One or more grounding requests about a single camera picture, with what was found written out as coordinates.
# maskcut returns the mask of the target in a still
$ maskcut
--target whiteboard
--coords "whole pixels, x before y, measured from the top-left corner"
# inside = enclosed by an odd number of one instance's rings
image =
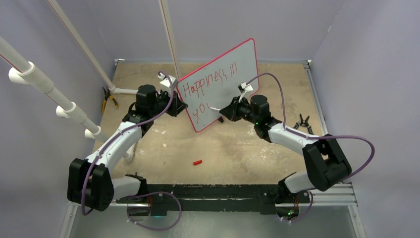
[[[188,105],[187,114],[194,130],[200,132],[217,121],[222,115],[210,107],[228,106],[233,97],[241,94],[238,85],[257,75],[255,42],[249,38],[182,78],[177,91]],[[251,85],[255,93],[260,86],[259,79]]]

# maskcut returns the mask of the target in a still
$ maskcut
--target pliers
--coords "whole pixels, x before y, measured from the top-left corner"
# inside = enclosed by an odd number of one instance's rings
[[[119,108],[117,100],[111,95],[111,92],[109,91],[109,89],[105,90],[104,87],[102,87],[102,89],[104,90],[104,94],[105,94],[105,99],[104,99],[104,102],[102,103],[102,114],[104,114],[105,106],[106,106],[106,102],[107,102],[108,98],[110,98],[111,100],[114,101],[114,104],[115,104],[116,108]]]
[[[312,126],[309,125],[308,120],[309,120],[309,116],[303,120],[302,114],[299,114],[301,120],[298,121],[295,126],[293,127],[293,129],[298,129],[300,126],[306,127],[308,129],[308,133],[310,135],[313,135],[314,133],[312,132]]]

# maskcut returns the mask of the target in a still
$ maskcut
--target purple wall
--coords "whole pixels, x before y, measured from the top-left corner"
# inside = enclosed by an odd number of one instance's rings
[[[312,61],[332,134],[376,156],[352,178],[367,237],[419,237],[420,1],[346,0]],[[340,141],[354,169],[369,154]]]
[[[118,58],[170,60],[159,4],[85,0]],[[260,60],[312,59],[344,0],[168,1],[181,60],[210,60],[249,37]]]
[[[79,17],[87,22],[80,29],[86,42],[97,42],[93,48],[102,63],[112,61],[101,38],[89,34],[90,15]],[[45,0],[0,1],[0,35],[99,123],[105,84]],[[84,138],[81,125],[58,118],[47,96],[11,83],[9,69],[1,59],[0,237],[58,237],[68,203],[68,166],[91,152],[94,141]]]
[[[115,57],[106,45],[85,0],[57,0],[57,2],[112,81]]]

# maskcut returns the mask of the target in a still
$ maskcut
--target yellow pliers handle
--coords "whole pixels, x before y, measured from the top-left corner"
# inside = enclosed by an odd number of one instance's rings
[[[102,102],[102,114],[105,112],[105,106],[106,106],[106,99]]]
[[[114,101],[115,107],[119,108],[117,100],[112,95],[110,95],[109,98],[111,98],[111,100]]]

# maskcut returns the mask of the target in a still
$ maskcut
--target black clamp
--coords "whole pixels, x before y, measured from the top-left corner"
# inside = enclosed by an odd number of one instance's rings
[[[302,114],[299,114],[299,116],[300,116],[301,120],[300,120],[300,121],[298,121],[298,122],[295,124],[295,126],[293,127],[293,129],[298,129],[300,126],[303,126],[303,127],[306,127],[306,128],[308,129],[308,133],[309,133],[310,135],[313,135],[313,134],[314,134],[314,132],[312,131],[312,126],[311,126],[311,125],[309,125],[309,123],[308,123],[309,116],[308,116],[305,120],[303,120]]]
[[[91,163],[87,160],[74,159],[68,173],[67,199],[82,203],[82,188]],[[104,211],[112,201],[114,186],[111,175],[105,165],[95,165],[92,178],[86,187],[85,205],[98,211]]]
[[[307,144],[302,152],[308,178],[320,191],[326,191],[352,173],[352,167],[336,139],[318,140]]]
[[[136,101],[128,108],[128,113],[122,119],[135,124],[153,118],[159,114],[169,103],[170,95],[166,91],[158,92],[153,85],[145,84],[139,87],[136,94]],[[173,92],[172,103],[166,111],[171,117],[178,116],[188,105],[183,103],[176,91]],[[141,126],[142,136],[152,127],[153,121]]]

